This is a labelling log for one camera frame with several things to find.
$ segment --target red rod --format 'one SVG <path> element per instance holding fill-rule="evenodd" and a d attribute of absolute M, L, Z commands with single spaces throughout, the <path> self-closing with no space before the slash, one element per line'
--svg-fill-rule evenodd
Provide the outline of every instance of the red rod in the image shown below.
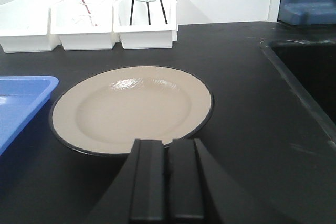
<path fill-rule="evenodd" d="M 85 3 L 85 0 L 82 0 L 82 2 L 83 2 L 83 4 L 85 5 L 86 10 L 88 11 L 88 14 L 91 15 L 91 12 L 90 12 L 90 10 L 89 10 L 89 8 L 88 8 L 88 5 Z"/>

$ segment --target plate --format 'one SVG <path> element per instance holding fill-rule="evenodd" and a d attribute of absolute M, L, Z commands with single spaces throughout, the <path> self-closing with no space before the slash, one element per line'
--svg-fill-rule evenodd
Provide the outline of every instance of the plate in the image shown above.
<path fill-rule="evenodd" d="M 51 111 L 54 133 L 68 147 L 96 155 L 129 153 L 135 139 L 168 144 L 195 133 L 209 118 L 212 95 L 181 70 L 137 66 L 88 78 Z"/>
<path fill-rule="evenodd" d="M 0 155 L 50 98 L 52 76 L 0 77 Z"/>

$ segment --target flask stand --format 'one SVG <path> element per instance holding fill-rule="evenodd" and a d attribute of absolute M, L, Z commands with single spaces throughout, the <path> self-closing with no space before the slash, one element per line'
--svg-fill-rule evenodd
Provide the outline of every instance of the flask stand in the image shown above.
<path fill-rule="evenodd" d="M 150 16 L 150 13 L 149 13 L 149 1 L 147 1 L 146 4 L 147 4 L 148 24 L 150 25 L 151 24 L 151 16 Z M 164 11 L 162 0 L 160 0 L 160 4 L 161 4 L 161 8 L 162 8 L 164 21 L 166 22 L 166 24 L 168 24 L 166 12 Z M 130 26 L 132 25 L 132 21 L 133 21 L 133 9 L 134 9 L 134 0 L 132 0 L 132 6 L 131 6 Z"/>

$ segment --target beige plate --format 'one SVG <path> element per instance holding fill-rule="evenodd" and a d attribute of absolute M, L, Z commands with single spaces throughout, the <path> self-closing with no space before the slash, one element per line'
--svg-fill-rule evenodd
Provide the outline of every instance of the beige plate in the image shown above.
<path fill-rule="evenodd" d="M 190 135 L 212 108 L 198 78 L 166 67 L 111 70 L 67 91 L 51 112 L 56 134 L 85 153 L 129 153 L 136 138 L 162 140 Z"/>

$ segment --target black sink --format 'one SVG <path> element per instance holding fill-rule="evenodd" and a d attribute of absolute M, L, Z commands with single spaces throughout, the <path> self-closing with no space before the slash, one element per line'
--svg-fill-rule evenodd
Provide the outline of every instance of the black sink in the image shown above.
<path fill-rule="evenodd" d="M 336 139 L 336 44 L 264 41 L 261 47 L 302 104 Z"/>

